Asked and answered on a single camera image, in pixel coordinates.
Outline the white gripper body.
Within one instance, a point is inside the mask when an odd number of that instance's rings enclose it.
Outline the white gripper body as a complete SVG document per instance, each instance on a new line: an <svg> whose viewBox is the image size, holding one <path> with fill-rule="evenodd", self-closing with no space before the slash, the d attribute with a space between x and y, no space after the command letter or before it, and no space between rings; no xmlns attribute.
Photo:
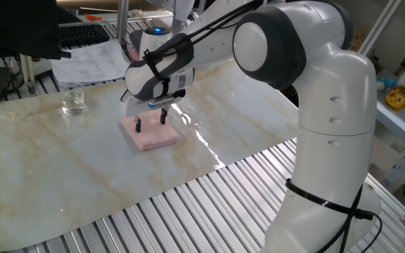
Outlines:
<svg viewBox="0 0 405 253"><path fill-rule="evenodd" d="M154 98L147 101L141 101L125 91L120 99L120 110L126 117L139 116L150 110L165 108L173 103L179 102L186 95L186 90L182 89L161 98Z"/></svg>

